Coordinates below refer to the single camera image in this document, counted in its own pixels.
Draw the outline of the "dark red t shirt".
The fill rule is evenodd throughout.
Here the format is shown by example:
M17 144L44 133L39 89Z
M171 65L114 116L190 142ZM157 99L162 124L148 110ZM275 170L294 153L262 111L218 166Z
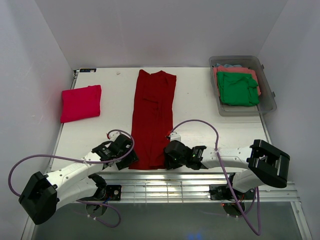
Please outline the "dark red t shirt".
M141 69L136 82L131 135L138 161L131 170L165 168L164 148L168 133L173 129L173 101L177 77L159 71Z

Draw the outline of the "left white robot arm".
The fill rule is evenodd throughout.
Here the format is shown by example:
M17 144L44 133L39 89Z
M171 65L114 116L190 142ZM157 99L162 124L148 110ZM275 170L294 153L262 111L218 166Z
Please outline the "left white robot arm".
M76 201L98 201L106 209L107 202L121 199L122 187L107 185L98 173L111 166L126 168L137 161L133 146L131 138L117 132L80 162L47 174L34 173L18 201L36 225L45 223L56 210Z

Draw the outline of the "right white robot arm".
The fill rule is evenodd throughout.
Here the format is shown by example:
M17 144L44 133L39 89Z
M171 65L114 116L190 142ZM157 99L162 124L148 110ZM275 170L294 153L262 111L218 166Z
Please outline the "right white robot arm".
M164 148L164 164L167 170L182 166L194 171L241 169L241 172L229 175L230 183L226 187L216 191L221 199L225 199L226 195L237 199L262 185L286 188L290 156L261 139L254 140L250 146L222 149L204 145L190 148L178 140L173 140Z

